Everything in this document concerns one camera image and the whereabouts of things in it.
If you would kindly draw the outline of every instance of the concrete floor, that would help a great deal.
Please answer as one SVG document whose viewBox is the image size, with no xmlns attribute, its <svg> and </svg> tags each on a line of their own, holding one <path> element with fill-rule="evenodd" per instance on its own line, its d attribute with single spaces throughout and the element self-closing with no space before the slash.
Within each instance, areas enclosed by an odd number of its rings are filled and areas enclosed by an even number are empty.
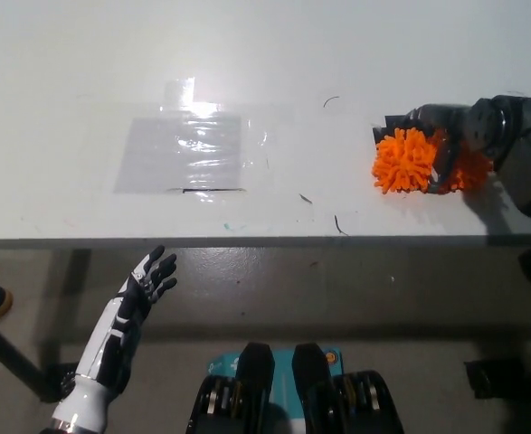
<svg viewBox="0 0 531 434">
<path fill-rule="evenodd" d="M 463 368 L 506 354 L 531 366 L 520 251 L 176 249 L 179 285 L 149 317 L 108 432 L 185 432 L 207 361 L 252 339 L 341 347 L 347 371 L 386 379 L 406 433 L 531 433 L 531 404 L 474 400 Z M 37 363 L 77 360 L 143 253 L 0 250 L 15 295 L 0 330 Z M 37 432 L 52 409 L 0 366 L 0 433 Z"/>
</svg>

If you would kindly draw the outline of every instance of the teal box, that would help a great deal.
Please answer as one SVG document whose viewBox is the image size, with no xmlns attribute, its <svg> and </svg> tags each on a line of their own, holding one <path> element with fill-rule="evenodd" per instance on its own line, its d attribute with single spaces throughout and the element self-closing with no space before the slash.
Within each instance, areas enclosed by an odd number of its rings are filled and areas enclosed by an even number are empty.
<svg viewBox="0 0 531 434">
<path fill-rule="evenodd" d="M 323 351 L 326 354 L 331 375 L 344 373 L 341 351 L 338 348 L 326 348 Z M 212 360 L 207 366 L 208 373 L 234 377 L 237 373 L 239 354 L 227 353 Z M 291 432 L 296 434 L 305 432 L 303 409 L 295 389 L 293 370 L 291 369 L 293 350 L 275 350 L 273 351 L 273 358 L 275 359 L 275 373 L 273 374 L 273 386 L 270 395 L 270 404 L 273 404 L 273 408 L 270 409 L 270 413 L 276 417 L 275 413 L 283 410 L 284 417 L 291 422 Z"/>
</svg>

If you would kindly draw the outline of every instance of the white robotic forearm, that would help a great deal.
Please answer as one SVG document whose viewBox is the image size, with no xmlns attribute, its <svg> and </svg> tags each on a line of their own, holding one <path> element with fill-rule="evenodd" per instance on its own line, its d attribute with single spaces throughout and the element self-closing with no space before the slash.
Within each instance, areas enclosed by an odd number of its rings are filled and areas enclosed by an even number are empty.
<svg viewBox="0 0 531 434">
<path fill-rule="evenodd" d="M 108 406 L 130 379 L 130 365 L 140 329 L 150 308 L 176 284 L 171 255 L 153 267 L 165 249 L 157 247 L 130 273 L 106 305 L 76 369 L 75 386 L 52 415 L 55 432 L 100 434 L 107 426 Z"/>
</svg>

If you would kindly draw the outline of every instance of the orange pom-pom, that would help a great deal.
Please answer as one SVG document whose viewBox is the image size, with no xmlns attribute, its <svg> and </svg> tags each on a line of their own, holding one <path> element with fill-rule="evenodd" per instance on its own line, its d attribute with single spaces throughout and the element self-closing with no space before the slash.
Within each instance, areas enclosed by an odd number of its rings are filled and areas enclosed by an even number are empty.
<svg viewBox="0 0 531 434">
<path fill-rule="evenodd" d="M 426 137 L 416 128 L 397 128 L 394 137 L 386 136 L 377 145 L 377 155 L 372 174 L 382 192 L 426 192 L 431 167 L 443 132 Z M 482 154 L 472 153 L 465 146 L 450 174 L 443 191 L 473 190 L 480 188 L 492 170 L 492 164 Z"/>
</svg>

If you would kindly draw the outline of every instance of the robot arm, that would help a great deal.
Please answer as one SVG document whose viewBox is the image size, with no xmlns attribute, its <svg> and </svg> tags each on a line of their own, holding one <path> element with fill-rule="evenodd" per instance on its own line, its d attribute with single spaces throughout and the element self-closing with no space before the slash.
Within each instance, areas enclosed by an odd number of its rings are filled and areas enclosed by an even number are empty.
<svg viewBox="0 0 531 434">
<path fill-rule="evenodd" d="M 52 415 L 52 432 L 100 434 L 106 429 L 108 406 L 128 384 L 141 326 L 151 306 L 176 285 L 169 278 L 176 255 L 155 265 L 164 251 L 159 246 L 146 255 L 106 305 L 78 364 L 74 389 Z"/>
<path fill-rule="evenodd" d="M 426 104 L 405 116 L 387 116 L 385 123 L 385 128 L 374 129 L 376 143 L 396 127 L 417 127 L 426 135 L 437 129 L 446 132 L 434 159 L 429 193 L 440 190 L 460 147 L 467 146 L 493 161 L 518 210 L 531 217 L 531 98 L 498 95 L 473 106 Z"/>
</svg>

